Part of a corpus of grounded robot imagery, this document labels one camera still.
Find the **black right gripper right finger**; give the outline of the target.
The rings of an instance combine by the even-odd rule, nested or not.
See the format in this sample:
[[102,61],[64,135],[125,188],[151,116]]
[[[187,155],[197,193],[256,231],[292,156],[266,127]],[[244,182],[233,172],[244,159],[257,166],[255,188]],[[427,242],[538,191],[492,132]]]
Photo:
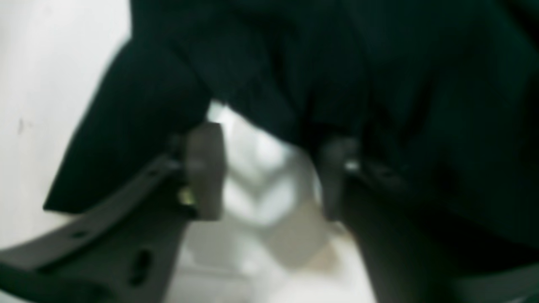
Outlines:
[[538,251],[465,220],[394,204],[360,166],[359,144],[329,137],[318,146],[323,212],[352,234],[379,303],[537,303]]

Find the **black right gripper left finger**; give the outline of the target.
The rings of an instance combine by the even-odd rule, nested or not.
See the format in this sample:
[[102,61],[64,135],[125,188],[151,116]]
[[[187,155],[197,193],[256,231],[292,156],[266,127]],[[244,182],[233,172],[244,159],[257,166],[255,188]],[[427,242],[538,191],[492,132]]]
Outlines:
[[161,303],[184,234],[223,212],[223,129],[208,122],[73,222],[1,251],[1,291],[33,303]]

